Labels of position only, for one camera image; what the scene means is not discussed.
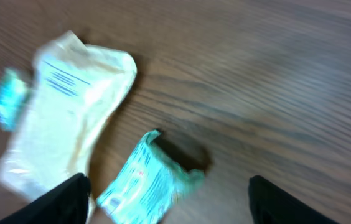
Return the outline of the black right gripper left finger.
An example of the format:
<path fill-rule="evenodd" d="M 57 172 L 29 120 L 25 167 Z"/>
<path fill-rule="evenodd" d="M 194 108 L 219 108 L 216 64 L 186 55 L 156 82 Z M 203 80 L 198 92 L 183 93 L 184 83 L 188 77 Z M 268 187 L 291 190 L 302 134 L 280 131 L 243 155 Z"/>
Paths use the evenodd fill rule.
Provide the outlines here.
<path fill-rule="evenodd" d="M 89 178 L 77 173 L 0 224 L 85 224 L 90 194 Z"/>

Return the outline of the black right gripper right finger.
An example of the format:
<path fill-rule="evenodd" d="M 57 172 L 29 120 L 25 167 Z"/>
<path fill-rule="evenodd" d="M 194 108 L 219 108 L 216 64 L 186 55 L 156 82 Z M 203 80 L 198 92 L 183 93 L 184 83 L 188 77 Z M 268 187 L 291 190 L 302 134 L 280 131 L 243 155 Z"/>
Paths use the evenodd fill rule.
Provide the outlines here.
<path fill-rule="evenodd" d="M 249 179 L 254 224 L 337 224 L 260 175 Z"/>

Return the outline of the teal wipes packet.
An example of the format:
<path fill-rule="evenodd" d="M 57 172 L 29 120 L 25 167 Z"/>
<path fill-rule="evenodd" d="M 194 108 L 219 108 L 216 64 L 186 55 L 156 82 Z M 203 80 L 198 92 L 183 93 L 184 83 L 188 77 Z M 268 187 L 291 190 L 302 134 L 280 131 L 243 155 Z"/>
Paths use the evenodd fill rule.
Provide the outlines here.
<path fill-rule="evenodd" d="M 201 170 L 187 171 L 147 132 L 137 143 L 118 176 L 96 199 L 114 223 L 159 223 L 173 205 L 195 191 L 205 179 Z"/>

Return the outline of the beige clear pouch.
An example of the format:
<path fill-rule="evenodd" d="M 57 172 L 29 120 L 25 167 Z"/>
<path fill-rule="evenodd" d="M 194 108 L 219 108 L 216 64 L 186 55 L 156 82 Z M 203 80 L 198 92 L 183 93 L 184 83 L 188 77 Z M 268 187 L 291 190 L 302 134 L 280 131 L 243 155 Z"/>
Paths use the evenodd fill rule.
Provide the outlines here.
<path fill-rule="evenodd" d="M 0 159 L 0 183 L 29 204 L 77 173 L 88 177 L 95 144 L 137 75 L 129 53 L 73 32 L 41 46 L 32 65 L 30 97 Z M 95 207 L 91 187 L 87 223 Z"/>

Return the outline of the green tissue pack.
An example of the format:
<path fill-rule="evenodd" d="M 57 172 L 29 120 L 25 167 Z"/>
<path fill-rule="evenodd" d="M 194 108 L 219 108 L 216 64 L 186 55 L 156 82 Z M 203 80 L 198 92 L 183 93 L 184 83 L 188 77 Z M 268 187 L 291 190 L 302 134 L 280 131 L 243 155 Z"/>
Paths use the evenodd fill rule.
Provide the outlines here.
<path fill-rule="evenodd" d="M 30 75 L 16 68 L 5 68 L 0 79 L 0 128 L 13 131 L 30 90 Z"/>

